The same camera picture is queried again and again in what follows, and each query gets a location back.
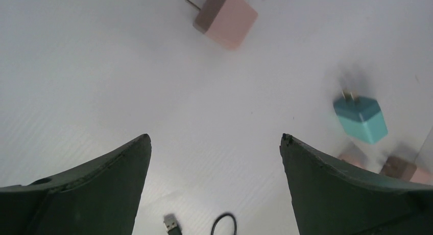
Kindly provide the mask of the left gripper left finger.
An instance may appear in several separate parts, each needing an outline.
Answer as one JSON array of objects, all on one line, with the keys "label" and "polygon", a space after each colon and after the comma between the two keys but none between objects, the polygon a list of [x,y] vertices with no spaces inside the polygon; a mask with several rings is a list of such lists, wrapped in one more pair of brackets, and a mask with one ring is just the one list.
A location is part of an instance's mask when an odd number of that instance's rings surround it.
[{"label": "left gripper left finger", "polygon": [[75,168],[1,188],[1,234],[131,234],[151,152],[143,134]]}]

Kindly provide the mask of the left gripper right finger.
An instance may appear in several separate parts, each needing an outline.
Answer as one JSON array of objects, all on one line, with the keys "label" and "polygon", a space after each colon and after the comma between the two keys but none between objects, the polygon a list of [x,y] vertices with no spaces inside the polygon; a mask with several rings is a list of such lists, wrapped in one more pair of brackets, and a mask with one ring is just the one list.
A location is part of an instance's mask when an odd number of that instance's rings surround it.
[{"label": "left gripper right finger", "polygon": [[379,175],[283,134],[300,234],[432,234],[432,186]]}]

